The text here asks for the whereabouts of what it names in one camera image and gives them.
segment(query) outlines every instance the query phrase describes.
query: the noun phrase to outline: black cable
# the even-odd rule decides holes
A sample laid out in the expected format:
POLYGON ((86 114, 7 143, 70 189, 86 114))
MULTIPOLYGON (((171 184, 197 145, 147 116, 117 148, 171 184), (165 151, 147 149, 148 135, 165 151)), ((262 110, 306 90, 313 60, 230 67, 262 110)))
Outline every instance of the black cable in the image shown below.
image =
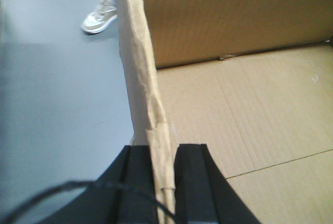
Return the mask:
POLYGON ((18 218, 20 218, 23 214, 25 214, 28 210, 33 208, 39 202, 49 198, 55 194, 62 193, 65 191, 71 191, 79 188, 105 188, 105 189, 118 189, 122 191, 132 192, 134 194, 140 195, 141 197, 145 198, 146 200, 150 201, 157 207, 159 207, 166 215, 168 215, 176 224, 181 224, 178 218, 171 213, 167 207, 165 207, 162 203, 160 203, 156 198, 141 189, 138 189, 133 186, 129 186, 123 183, 118 182, 94 182, 94 181, 68 181, 63 184, 48 188, 35 196, 31 197, 30 199, 26 200, 18 207, 16 207, 13 211, 11 211, 2 221, 0 224, 12 224, 18 218))

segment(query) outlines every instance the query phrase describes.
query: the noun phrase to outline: shoe sole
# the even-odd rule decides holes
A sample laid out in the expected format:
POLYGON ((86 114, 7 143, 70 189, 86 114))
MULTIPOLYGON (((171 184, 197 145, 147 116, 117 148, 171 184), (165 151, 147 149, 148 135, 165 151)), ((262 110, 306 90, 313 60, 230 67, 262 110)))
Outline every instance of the shoe sole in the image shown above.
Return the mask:
POLYGON ((116 20, 117 17, 118 17, 118 15, 114 15, 114 16, 110 17, 110 19, 108 19, 108 20, 105 22, 104 25, 102 25, 102 26, 99 27, 99 28, 92 29, 92 30, 88 29, 88 28, 82 23, 82 24, 81 24, 81 29, 82 29, 83 31, 85 31, 86 33, 93 33, 93 34, 94 34, 94 33, 100 33, 100 32, 102 32, 102 31, 104 31, 106 28, 108 28, 109 24, 110 24, 111 22, 113 22, 114 20, 116 20))

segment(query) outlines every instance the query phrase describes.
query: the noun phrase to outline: cardboard bottom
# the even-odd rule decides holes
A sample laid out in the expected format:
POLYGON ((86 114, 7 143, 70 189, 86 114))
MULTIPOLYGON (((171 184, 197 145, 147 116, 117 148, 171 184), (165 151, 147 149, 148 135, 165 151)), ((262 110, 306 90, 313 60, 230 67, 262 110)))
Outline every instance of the cardboard bottom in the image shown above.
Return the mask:
POLYGON ((262 223, 333 222, 333 48, 158 71, 172 149, 206 143, 262 223))

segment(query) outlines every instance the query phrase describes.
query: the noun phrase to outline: black object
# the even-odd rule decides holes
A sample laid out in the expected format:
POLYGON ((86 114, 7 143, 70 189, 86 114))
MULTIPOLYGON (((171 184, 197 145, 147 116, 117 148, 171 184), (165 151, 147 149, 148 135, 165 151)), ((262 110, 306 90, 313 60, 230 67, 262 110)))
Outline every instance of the black object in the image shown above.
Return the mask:
MULTIPOLYGON (((154 195, 151 171, 147 146, 125 146, 96 182, 122 182, 154 195)), ((138 195, 116 189, 88 188, 38 224, 107 223, 158 223, 156 206, 138 195)))
POLYGON ((183 222, 260 224, 223 177, 207 145, 181 144, 174 167, 176 215, 183 222))
MULTIPOLYGON (((174 167, 177 223, 260 224, 220 173, 205 144, 181 144, 174 167)), ((95 182, 72 181, 50 188, 35 197, 36 203, 43 195, 86 186, 71 203, 37 224, 158 224, 157 206, 175 220, 154 198, 147 146, 125 146, 95 182)), ((20 206, 23 211, 13 212, 13 220, 28 209, 25 205, 20 206)))

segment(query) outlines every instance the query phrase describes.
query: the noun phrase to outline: gray floor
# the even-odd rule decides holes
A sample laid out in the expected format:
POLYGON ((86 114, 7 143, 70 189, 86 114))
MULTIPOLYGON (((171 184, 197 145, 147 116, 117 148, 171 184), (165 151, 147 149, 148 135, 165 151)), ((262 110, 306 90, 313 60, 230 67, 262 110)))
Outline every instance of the gray floor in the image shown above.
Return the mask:
MULTIPOLYGON (((85 35, 98 0, 3 0, 0 58, 0 216, 38 190, 98 177, 133 130, 118 23, 85 35)), ((32 223, 64 194, 18 223, 32 223)))

